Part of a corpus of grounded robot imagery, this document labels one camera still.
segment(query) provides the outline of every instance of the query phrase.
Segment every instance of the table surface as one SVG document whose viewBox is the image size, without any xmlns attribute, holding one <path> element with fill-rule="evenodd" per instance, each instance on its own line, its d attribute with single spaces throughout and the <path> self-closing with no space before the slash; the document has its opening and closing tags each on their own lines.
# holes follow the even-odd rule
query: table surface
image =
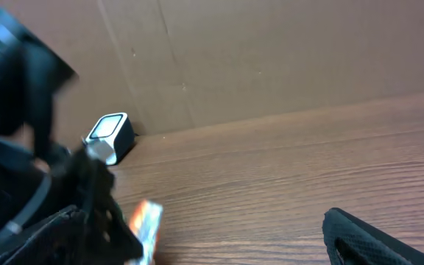
<svg viewBox="0 0 424 265">
<path fill-rule="evenodd" d="M 126 215 L 163 204 L 158 265 L 329 264 L 332 207 L 424 252 L 424 93 L 138 138 Z"/>
</svg>

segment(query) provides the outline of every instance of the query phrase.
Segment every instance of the orange and white object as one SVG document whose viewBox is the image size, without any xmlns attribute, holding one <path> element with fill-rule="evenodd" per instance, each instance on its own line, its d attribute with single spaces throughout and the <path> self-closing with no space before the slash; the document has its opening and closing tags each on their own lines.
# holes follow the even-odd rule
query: orange and white object
<svg viewBox="0 0 424 265">
<path fill-rule="evenodd" d="M 153 254 L 158 240 L 163 206 L 144 200 L 135 209 L 129 220 L 129 228 L 144 246 L 144 256 L 138 260 L 128 261 L 129 265 L 152 265 Z"/>
</svg>

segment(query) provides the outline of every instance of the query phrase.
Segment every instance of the brown cardboard backdrop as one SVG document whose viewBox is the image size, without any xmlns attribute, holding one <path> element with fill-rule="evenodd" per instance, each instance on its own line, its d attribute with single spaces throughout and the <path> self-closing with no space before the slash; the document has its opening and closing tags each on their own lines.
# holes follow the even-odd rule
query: brown cardboard backdrop
<svg viewBox="0 0 424 265">
<path fill-rule="evenodd" d="M 57 136 L 155 134 L 424 91 L 424 1 L 1 0 L 67 60 Z"/>
</svg>

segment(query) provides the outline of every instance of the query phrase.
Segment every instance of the beige wall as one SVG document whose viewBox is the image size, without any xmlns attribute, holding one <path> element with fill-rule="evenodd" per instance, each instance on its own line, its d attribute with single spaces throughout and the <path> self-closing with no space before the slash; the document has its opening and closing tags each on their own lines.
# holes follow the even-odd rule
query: beige wall
<svg viewBox="0 0 424 265">
<path fill-rule="evenodd" d="M 79 74 L 69 144 L 117 111 L 153 134 L 424 91 L 424 1 L 1 3 Z"/>
</svg>

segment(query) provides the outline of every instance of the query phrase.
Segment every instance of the wood grain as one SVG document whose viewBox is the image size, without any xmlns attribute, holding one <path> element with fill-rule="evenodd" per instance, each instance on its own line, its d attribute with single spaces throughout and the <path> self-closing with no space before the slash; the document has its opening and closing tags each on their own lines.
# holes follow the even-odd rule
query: wood grain
<svg viewBox="0 0 424 265">
<path fill-rule="evenodd" d="M 424 93 L 140 138 L 113 171 L 127 215 L 164 205 L 160 264 L 328 264 L 332 207 L 424 252 Z"/>
</svg>

